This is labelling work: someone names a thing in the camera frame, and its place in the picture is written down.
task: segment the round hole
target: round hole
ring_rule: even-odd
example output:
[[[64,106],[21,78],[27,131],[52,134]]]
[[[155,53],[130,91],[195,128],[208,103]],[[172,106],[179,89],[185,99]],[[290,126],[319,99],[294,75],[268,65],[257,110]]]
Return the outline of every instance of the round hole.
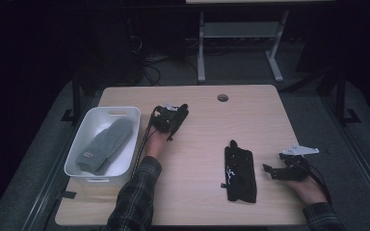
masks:
[[[218,100],[221,102],[226,102],[227,100],[229,100],[229,97],[225,94],[220,94],[218,95]]]

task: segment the table top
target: table top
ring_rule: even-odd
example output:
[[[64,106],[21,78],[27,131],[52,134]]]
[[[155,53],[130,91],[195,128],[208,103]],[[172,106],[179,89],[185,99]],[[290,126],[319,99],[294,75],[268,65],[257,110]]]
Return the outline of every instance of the table top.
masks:
[[[219,101],[220,94],[228,100]],[[297,143],[273,86],[109,88],[99,106],[139,108],[144,133],[152,110],[164,103],[186,103],[189,115],[160,160],[163,171],[155,188],[153,225],[305,224],[300,199],[262,167],[284,167],[278,153]],[[221,188],[224,149],[230,140],[253,153],[255,204],[230,202]],[[63,198],[56,222],[101,225],[115,208],[119,187],[82,186],[70,179],[66,190],[77,194],[74,199]]]

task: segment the flannel shirt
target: flannel shirt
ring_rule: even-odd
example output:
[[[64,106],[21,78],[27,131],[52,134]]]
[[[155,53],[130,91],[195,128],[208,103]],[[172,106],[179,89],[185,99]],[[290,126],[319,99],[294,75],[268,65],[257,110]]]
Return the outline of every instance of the flannel shirt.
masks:
[[[303,209],[303,213],[311,231],[346,230],[327,202],[308,205]]]
[[[162,171],[153,157],[144,157],[133,178],[119,191],[116,208],[105,231],[150,230],[154,188]],[[329,203],[316,203],[303,209],[311,231],[346,230]]]
[[[106,231],[150,230],[154,188],[161,170],[155,158],[143,158],[134,176],[119,191],[116,208],[109,216]]]

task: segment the hand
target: hand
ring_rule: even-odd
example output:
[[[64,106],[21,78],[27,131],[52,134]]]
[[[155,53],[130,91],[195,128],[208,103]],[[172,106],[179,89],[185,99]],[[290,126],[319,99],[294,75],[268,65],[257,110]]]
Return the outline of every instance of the hand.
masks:
[[[293,188],[306,205],[327,202],[321,187],[311,176],[307,176],[303,181],[284,181],[284,183]]]
[[[170,133],[161,133],[154,126],[151,126],[148,135],[148,141],[145,145],[146,156],[158,159],[167,145],[167,139]]]

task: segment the person's left hand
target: person's left hand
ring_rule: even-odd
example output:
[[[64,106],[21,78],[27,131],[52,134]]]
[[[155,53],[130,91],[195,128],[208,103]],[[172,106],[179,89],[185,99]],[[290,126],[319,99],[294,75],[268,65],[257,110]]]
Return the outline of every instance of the person's left hand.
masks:
[[[151,126],[148,141],[145,145],[146,156],[158,159],[167,145],[167,139],[169,136],[170,133],[161,133],[154,126]]]

